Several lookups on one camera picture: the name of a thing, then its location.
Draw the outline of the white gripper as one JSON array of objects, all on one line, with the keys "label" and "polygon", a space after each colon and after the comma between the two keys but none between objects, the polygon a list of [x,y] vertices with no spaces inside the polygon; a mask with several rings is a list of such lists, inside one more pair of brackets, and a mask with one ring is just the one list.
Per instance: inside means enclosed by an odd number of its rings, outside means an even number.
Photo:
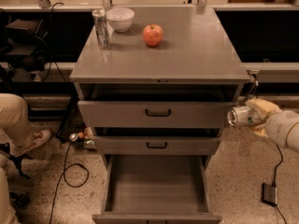
[{"label": "white gripper", "polygon": [[255,110],[266,124],[251,126],[251,130],[262,138],[269,138],[283,148],[299,148],[299,115],[293,111],[282,111],[278,105],[265,99],[252,98],[246,105]]}]

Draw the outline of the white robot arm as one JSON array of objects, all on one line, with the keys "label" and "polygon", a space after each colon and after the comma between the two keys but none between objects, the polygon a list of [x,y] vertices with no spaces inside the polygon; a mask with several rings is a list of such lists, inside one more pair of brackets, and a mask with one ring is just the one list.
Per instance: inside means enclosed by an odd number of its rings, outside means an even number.
[{"label": "white robot arm", "polygon": [[291,110],[282,110],[278,105],[264,99],[250,99],[246,106],[252,108],[256,115],[252,131],[267,138],[279,147],[299,152],[299,114]]}]

